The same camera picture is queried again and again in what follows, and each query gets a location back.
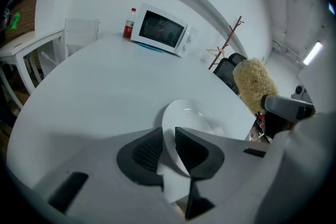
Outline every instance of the coat rack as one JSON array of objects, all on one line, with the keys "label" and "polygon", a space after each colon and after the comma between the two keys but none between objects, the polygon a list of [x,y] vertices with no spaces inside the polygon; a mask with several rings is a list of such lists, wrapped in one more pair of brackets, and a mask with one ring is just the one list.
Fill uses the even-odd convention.
[{"label": "coat rack", "polygon": [[[237,28],[239,25],[243,24],[243,23],[244,23],[244,22],[241,21],[241,16],[240,16],[239,19],[238,19],[238,21],[236,22],[235,27],[232,29],[232,27],[230,26],[231,33],[230,33],[230,35],[228,36],[227,40],[225,41],[225,43],[224,43],[222,49],[218,49],[218,50],[210,50],[210,49],[208,49],[208,50],[207,50],[207,51],[210,52],[213,56],[215,56],[215,59],[214,59],[214,61],[212,62],[212,64],[209,66],[209,69],[211,69],[211,67],[212,67],[213,65],[217,65],[217,63],[216,63],[217,59],[220,57],[220,55],[221,55],[222,53],[223,53],[223,55],[224,55],[224,48],[225,48],[226,46],[229,45],[229,41],[230,41],[232,35],[234,34],[236,28]],[[215,54],[213,54],[211,51],[218,51],[218,54],[215,55]]]}]

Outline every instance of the ceiling light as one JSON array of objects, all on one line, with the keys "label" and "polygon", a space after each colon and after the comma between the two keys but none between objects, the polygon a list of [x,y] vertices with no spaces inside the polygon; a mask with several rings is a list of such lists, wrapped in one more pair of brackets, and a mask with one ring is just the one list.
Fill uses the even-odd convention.
[{"label": "ceiling light", "polygon": [[323,48],[323,45],[319,42],[317,42],[315,44],[315,46],[313,47],[313,49],[311,50],[311,52],[308,54],[308,56],[305,58],[305,60],[303,61],[303,63],[305,65],[308,65],[312,59],[314,59],[314,57],[319,53],[319,51]]},{"label": "ceiling light", "polygon": [[335,15],[334,7],[329,3],[329,10]]}]

